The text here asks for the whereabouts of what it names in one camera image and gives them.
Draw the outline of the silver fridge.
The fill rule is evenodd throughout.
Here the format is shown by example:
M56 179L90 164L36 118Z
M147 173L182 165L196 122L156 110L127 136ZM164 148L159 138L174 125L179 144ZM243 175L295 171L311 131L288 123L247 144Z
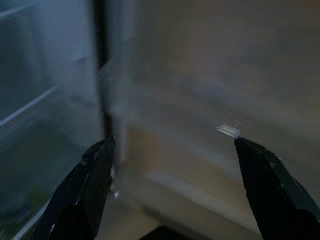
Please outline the silver fridge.
M0 0L0 240L29 238L56 188L111 132L107 79L113 0Z

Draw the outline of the dark speckled doormat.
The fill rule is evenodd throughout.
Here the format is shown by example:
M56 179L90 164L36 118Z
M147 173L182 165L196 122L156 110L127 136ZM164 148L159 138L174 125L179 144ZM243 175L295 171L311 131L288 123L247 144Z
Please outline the dark speckled doormat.
M251 240L250 238L240 238L238 236L214 236L207 237L187 229L186 231L177 231L165 225L156 227L151 232L140 237L138 240Z

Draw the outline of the glass fridge shelf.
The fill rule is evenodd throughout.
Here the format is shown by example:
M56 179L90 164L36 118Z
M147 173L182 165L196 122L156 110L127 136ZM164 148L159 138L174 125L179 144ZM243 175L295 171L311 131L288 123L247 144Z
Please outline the glass fridge shelf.
M61 88L61 85L56 85L54 87L51 87L49 90L42 93L40 96L36 97L32 101L28 102L26 105L9 115L7 118L0 120L0 127L5 127L11 123L13 123L18 118L21 118L22 115L25 115L27 113L31 113L32 109L40 106L45 101L51 99Z

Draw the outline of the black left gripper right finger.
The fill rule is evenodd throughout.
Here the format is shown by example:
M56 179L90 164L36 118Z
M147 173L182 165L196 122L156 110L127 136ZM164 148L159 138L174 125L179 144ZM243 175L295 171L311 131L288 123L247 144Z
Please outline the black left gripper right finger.
M320 240L320 207L281 159L242 137L234 145L263 240Z

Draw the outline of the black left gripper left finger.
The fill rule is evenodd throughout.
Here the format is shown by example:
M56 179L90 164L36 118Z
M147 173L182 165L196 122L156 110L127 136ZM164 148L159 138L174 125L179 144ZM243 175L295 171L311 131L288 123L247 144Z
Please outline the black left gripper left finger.
M93 144L54 192L34 240L95 240L116 177L113 137Z

